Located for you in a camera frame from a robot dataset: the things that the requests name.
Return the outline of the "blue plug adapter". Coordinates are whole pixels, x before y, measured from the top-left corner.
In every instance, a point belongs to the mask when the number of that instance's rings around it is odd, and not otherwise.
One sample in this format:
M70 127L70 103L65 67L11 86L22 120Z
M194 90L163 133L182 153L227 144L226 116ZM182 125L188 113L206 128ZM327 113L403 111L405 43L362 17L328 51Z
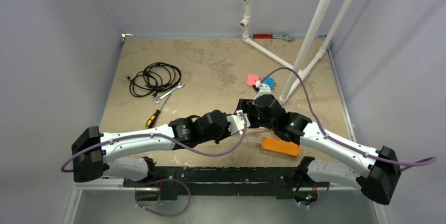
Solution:
M276 82L275 82L275 80L272 78L272 77L268 77L268 78L265 78L264 79L264 81L263 81L263 83L265 84L265 85L267 85L271 90L274 90L274 88L276 87Z

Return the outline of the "pink plug adapter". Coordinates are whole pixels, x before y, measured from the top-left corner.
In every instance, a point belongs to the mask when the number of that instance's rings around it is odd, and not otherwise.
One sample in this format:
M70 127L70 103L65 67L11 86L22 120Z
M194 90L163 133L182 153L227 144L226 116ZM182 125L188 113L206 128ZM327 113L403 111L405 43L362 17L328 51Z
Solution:
M246 80L246 85L251 87L252 85L254 85L257 81L260 81L260 77L258 75L255 74L249 74L247 76L247 80Z

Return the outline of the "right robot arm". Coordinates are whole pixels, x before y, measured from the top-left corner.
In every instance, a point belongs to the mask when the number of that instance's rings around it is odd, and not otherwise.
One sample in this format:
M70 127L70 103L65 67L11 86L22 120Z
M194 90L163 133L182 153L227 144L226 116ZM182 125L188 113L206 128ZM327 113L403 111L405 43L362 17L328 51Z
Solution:
M304 157L295 172L296 181L331 182L359 189L368 199L389 205L402 174L396 152L357 144L342 138L296 112L286 111L273 95L240 99L236 111L248 118L250 128L264 127L279 139L320 151L338 161L323 166L312 157Z

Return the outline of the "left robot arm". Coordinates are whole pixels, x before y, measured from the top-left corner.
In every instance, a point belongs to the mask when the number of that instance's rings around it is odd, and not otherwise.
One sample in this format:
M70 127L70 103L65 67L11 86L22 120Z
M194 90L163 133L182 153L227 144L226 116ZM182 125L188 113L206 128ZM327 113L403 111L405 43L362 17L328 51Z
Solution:
M100 133L88 127L72 144L74 182L89 182L103 175L138 181L145 187L157 179L154 161L132 159L131 155L149 151L187 149L200 155L195 147L207 141L219 143L235 134L244 138L251 123L241 110L227 115L219 110L203 116L178 118L151 129L126 133Z

